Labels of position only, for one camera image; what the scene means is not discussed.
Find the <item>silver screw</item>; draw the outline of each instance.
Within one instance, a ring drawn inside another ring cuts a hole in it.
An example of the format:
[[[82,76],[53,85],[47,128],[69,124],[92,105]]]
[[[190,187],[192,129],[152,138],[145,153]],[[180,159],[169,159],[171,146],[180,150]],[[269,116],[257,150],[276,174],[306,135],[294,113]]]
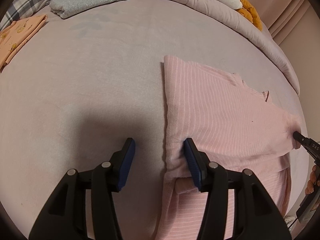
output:
[[[75,175],[76,174],[76,170],[75,169],[68,170],[67,174],[69,176]]]
[[[244,170],[244,174],[245,175],[248,175],[248,176],[251,176],[253,174],[252,170],[249,170],[249,169],[245,169]]]
[[[219,167],[219,164],[217,164],[216,162],[209,162],[209,167],[213,168],[213,169],[216,169],[216,168]]]
[[[104,163],[101,164],[101,166],[102,166],[103,168],[108,168],[108,167],[111,166],[111,162],[104,162]]]

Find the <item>plaid shirt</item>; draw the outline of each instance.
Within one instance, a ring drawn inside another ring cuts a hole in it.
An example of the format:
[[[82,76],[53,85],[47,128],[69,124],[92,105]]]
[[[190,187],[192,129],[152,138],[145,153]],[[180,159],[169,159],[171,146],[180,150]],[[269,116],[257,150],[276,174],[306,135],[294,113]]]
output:
[[[0,22],[0,31],[13,21],[32,16],[34,13],[48,5],[51,0],[14,0],[4,18]]]

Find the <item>beige wall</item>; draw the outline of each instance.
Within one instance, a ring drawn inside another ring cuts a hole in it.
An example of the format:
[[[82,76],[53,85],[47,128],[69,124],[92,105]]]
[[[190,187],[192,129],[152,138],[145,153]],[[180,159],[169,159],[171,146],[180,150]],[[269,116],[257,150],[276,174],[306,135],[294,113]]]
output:
[[[320,19],[312,7],[280,44],[297,73],[300,102],[306,119],[308,136],[320,141]],[[310,157],[309,172],[314,165]],[[301,193],[288,215],[295,215],[304,198]]]

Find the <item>bed sheet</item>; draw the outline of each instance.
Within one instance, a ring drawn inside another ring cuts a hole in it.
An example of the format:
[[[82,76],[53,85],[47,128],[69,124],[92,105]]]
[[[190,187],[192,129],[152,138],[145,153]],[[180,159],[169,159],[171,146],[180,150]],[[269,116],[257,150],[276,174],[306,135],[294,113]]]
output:
[[[44,13],[48,23],[0,74],[0,200],[26,236],[68,169],[92,169],[133,137],[136,156],[114,194],[116,212],[124,239],[154,238],[165,172],[164,55],[239,73],[304,122],[295,90],[259,49],[184,5],[128,0],[66,20]],[[289,208],[305,184],[308,154],[295,150],[290,159]]]

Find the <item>orange blanket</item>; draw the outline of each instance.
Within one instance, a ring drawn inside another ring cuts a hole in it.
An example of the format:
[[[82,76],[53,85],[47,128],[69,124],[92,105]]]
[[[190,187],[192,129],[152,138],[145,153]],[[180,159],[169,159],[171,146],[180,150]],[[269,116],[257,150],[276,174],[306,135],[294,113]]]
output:
[[[0,68],[35,35],[47,20],[47,15],[32,16],[14,21],[0,33]]]
[[[254,26],[256,26],[260,31],[262,31],[262,22],[257,13],[257,10],[249,3],[248,0],[240,0],[243,7],[237,9],[236,11],[249,20]]]

